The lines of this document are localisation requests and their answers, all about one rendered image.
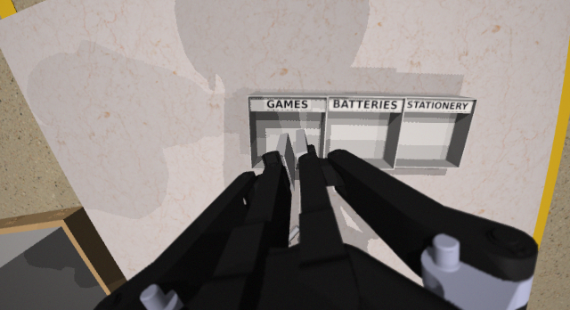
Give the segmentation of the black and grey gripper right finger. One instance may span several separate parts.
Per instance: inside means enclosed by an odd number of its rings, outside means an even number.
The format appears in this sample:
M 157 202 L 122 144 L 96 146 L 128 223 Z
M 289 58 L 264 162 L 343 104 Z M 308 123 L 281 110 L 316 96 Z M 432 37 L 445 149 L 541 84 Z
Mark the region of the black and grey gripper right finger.
M 449 208 L 353 153 L 317 158 L 296 130 L 301 310 L 362 310 L 326 186 L 423 282 L 461 310 L 526 310 L 538 256 L 532 236 Z M 324 182 L 325 181 L 325 182 Z

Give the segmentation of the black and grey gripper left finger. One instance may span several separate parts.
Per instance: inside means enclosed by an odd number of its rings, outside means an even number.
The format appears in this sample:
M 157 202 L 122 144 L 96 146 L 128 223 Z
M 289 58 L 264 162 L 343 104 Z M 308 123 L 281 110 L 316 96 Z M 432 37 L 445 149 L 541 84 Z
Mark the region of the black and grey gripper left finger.
M 180 310 L 198 292 L 191 310 L 254 310 L 265 248 L 289 247 L 295 191 L 289 133 L 262 160 L 262 174 L 239 175 L 151 264 L 94 310 Z

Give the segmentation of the grey metal bolt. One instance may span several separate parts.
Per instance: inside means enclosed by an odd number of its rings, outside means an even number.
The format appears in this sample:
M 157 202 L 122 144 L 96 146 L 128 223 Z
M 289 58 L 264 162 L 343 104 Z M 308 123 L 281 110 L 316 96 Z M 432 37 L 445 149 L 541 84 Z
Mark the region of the grey metal bolt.
M 289 233 L 289 241 L 298 233 L 299 226 L 297 225 L 290 233 Z

